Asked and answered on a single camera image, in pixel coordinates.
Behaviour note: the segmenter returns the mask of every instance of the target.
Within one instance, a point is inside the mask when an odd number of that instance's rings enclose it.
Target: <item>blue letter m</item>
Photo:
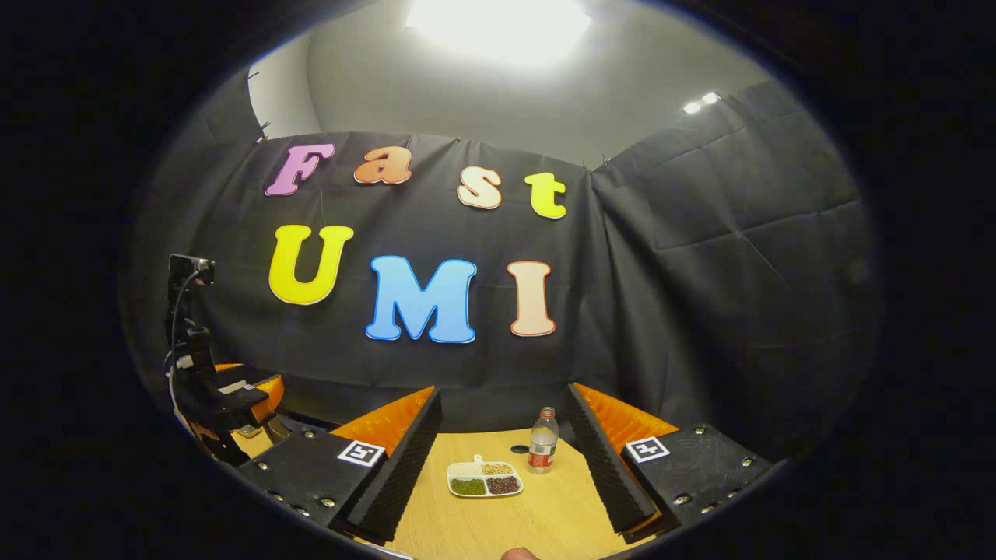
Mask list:
[[[429,340],[458,344],[474,340],[467,320],[467,290],[470,279],[477,274],[474,263],[443,261],[424,290],[418,287],[415,273],[404,257],[377,257],[371,261],[371,268],[376,271],[377,288],[373,323],[367,326],[367,336],[397,340],[401,329],[394,323],[396,307],[412,339],[422,336],[434,311],[436,323],[429,329]]]

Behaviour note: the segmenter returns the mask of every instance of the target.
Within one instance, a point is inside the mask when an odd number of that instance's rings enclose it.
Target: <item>plastic bottle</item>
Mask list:
[[[554,408],[543,407],[540,419],[533,424],[533,434],[529,441],[529,461],[526,468],[533,474],[549,472],[557,450],[557,437],[560,429],[554,419]]]

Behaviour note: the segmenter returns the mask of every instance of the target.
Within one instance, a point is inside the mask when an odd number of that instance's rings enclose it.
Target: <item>brown seeds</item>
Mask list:
[[[502,476],[486,480],[488,491],[492,494],[509,494],[519,489],[519,481],[515,476]]]

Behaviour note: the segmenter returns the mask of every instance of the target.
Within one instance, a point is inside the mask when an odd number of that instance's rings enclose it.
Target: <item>wooden table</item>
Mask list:
[[[554,466],[545,474],[526,468],[525,454],[512,445],[528,445],[530,428],[483,433],[440,433],[422,466],[411,498],[387,548],[415,560],[498,560],[510,548],[524,546],[541,560],[594,560],[649,539],[626,545],[609,525],[585,458],[565,441],[557,443]],[[266,433],[235,437],[250,456],[270,446]],[[515,466],[522,492],[505,497],[461,498],[449,493],[446,467],[485,461]]]

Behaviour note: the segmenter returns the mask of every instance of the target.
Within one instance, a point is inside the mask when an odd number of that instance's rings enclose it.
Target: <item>white wall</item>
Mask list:
[[[461,136],[592,165],[710,91],[769,79],[689,20],[631,0],[588,0],[579,44],[535,69],[405,29],[413,2],[380,0],[315,28],[308,79],[324,131]]]
[[[269,139],[320,133],[308,84],[311,32],[305,33],[256,61],[249,69],[249,100]]]

